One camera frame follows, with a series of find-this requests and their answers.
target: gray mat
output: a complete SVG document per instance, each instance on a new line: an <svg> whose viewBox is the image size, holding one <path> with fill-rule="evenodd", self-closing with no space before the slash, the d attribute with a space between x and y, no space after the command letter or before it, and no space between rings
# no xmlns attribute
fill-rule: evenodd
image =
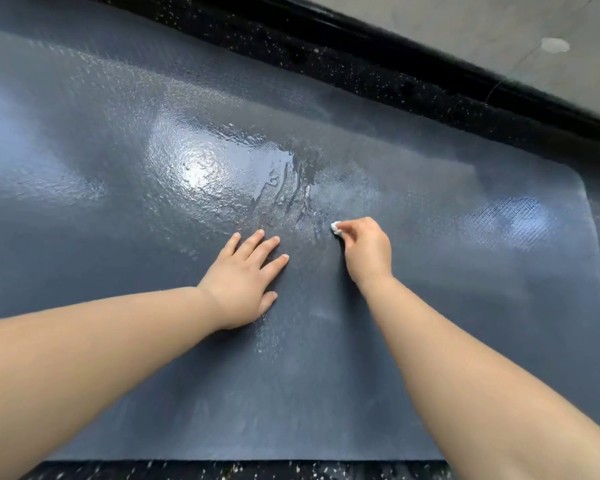
<svg viewBox="0 0 600 480"><path fill-rule="evenodd" d="M54 458L440 458L329 231L364 215L403 283L600 423L572 170L108 7L0 0L0 317L195 285L236 229L291 256L263 319Z"/></svg>

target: person's right arm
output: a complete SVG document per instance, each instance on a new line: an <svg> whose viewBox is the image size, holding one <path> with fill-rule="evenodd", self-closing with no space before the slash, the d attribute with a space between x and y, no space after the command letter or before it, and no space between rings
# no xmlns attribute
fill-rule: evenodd
<svg viewBox="0 0 600 480"><path fill-rule="evenodd" d="M398 282L373 219L338 228L416 411L461 478L600 479L597 424Z"/></svg>

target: white paint patch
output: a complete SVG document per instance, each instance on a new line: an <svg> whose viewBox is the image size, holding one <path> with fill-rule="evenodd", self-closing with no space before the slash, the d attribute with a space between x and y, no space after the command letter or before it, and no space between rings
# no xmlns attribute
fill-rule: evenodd
<svg viewBox="0 0 600 480"><path fill-rule="evenodd" d="M342 231L336 227L338 224L340 224L340 222L341 221L336 221L333 224L331 224L331 232L339 237L342 237Z"/></svg>
<svg viewBox="0 0 600 480"><path fill-rule="evenodd" d="M571 46L567 40L561 38L544 38L540 48L550 54L560 54L561 52L567 52Z"/></svg>

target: white tissue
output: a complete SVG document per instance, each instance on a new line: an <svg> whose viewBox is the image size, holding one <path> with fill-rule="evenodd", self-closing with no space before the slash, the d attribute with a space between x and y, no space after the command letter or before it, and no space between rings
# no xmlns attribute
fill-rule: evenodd
<svg viewBox="0 0 600 480"><path fill-rule="evenodd" d="M339 237L342 237L342 231L336 227L337 224L340 224L340 221L336 221L333 224L331 224L331 232Z"/></svg>

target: bare skin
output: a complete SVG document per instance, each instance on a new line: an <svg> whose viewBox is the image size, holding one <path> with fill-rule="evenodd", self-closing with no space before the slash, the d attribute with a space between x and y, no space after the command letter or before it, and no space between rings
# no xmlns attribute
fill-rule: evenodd
<svg viewBox="0 0 600 480"><path fill-rule="evenodd" d="M416 411L461 478L600 479L597 424L394 279L389 238L373 219L338 228Z"/></svg>
<svg viewBox="0 0 600 480"><path fill-rule="evenodd" d="M0 320L0 480L15 479L207 335L253 322L287 264L263 231L232 236L195 288L141 293Z"/></svg>

